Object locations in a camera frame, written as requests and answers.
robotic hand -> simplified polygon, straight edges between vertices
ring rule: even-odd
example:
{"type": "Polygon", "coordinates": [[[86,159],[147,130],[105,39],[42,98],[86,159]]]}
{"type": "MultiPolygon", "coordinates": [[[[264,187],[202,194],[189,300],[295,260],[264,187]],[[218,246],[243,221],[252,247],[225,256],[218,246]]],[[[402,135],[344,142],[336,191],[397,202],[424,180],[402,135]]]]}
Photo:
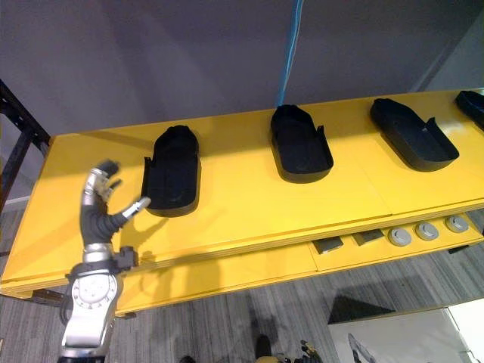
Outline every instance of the robotic hand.
{"type": "MultiPolygon", "coordinates": [[[[107,201],[120,180],[107,185],[117,173],[118,165],[106,160],[91,169],[81,200],[81,233],[84,241],[82,263],[69,275],[67,294],[72,295],[73,312],[62,339],[61,357],[57,363],[103,363],[113,332],[116,302],[123,290],[119,276],[138,264],[132,247],[113,252],[111,238],[135,214],[150,204],[142,197],[115,215],[107,214],[107,201]]],[[[61,307],[64,322],[65,303],[61,307]]]]}

yellow board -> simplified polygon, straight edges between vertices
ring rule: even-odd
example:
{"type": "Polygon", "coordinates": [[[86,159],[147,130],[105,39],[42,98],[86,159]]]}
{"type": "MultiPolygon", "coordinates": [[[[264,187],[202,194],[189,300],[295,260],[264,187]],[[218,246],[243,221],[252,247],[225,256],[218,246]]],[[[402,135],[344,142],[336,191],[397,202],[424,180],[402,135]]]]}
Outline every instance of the yellow board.
{"type": "Polygon", "coordinates": [[[362,246],[356,243],[352,235],[342,236],[342,247],[321,255],[312,242],[309,242],[308,245],[318,270],[328,273],[341,270],[342,268],[371,265],[482,241],[482,234],[476,229],[474,224],[466,215],[461,215],[461,217],[469,224],[469,229],[462,233],[455,233],[449,230],[445,226],[444,218],[426,220],[425,222],[432,223],[439,231],[439,237],[435,240],[422,240],[419,238],[414,230],[416,223],[401,226],[411,235],[411,243],[405,247],[398,247],[390,242],[388,235],[391,228],[382,229],[383,237],[367,242],[362,246]]]}
{"type": "Polygon", "coordinates": [[[451,104],[456,94],[392,96],[421,116],[435,111],[439,123],[452,120],[443,130],[461,157],[432,173],[410,170],[383,143],[368,116],[374,98],[302,106],[316,125],[324,124],[335,161],[329,175],[307,185],[278,175],[269,142],[273,110],[57,136],[2,283],[51,284],[67,273],[81,259],[79,199],[89,169],[104,158],[121,162],[124,184],[110,203],[111,212],[120,210],[140,192],[143,157],[177,124],[188,125],[200,143],[198,208],[174,219],[142,212],[113,240],[115,249],[134,246],[150,268],[484,206],[484,188],[477,187],[484,182],[484,134],[451,104]],[[447,119],[437,110],[443,104],[447,119]]]}
{"type": "Polygon", "coordinates": [[[182,263],[126,276],[116,312],[132,312],[316,272],[306,244],[182,263]]]}
{"type": "Polygon", "coordinates": [[[325,125],[325,118],[335,119],[327,124],[329,132],[351,145],[351,152],[395,215],[484,197],[484,131],[458,109],[454,102],[457,94],[390,96],[412,108],[423,120],[434,116],[440,129],[459,150],[459,158],[435,172],[410,169],[383,138],[369,116],[375,98],[328,102],[324,107],[311,104],[305,109],[325,125]]]}

round metal button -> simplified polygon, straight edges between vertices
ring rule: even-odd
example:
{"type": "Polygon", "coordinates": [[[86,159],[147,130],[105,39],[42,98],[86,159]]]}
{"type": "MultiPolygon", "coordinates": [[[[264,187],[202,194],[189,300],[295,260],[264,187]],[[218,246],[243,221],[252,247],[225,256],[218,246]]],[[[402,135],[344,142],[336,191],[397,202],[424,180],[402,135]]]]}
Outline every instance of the round metal button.
{"type": "Polygon", "coordinates": [[[404,247],[410,244],[411,235],[403,228],[394,228],[390,230],[389,239],[396,246],[404,247]]]}
{"type": "Polygon", "coordinates": [[[455,233],[461,233],[469,229],[466,220],[460,216],[450,216],[445,219],[445,225],[455,233]]]}
{"type": "Polygon", "coordinates": [[[415,233],[423,240],[435,240],[439,236],[439,231],[429,222],[420,222],[415,227],[415,233]]]}

person's shoe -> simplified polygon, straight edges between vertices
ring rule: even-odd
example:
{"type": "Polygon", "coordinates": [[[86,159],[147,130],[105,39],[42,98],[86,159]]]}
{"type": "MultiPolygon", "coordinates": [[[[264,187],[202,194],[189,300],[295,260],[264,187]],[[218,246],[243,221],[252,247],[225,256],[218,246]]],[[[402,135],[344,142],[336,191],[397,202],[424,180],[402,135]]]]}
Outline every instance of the person's shoe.
{"type": "Polygon", "coordinates": [[[256,341],[256,359],[272,356],[271,341],[267,335],[261,334],[256,341]]]}
{"type": "Polygon", "coordinates": [[[189,355],[186,355],[182,359],[180,359],[180,363],[196,363],[195,360],[190,357],[189,355]]]}

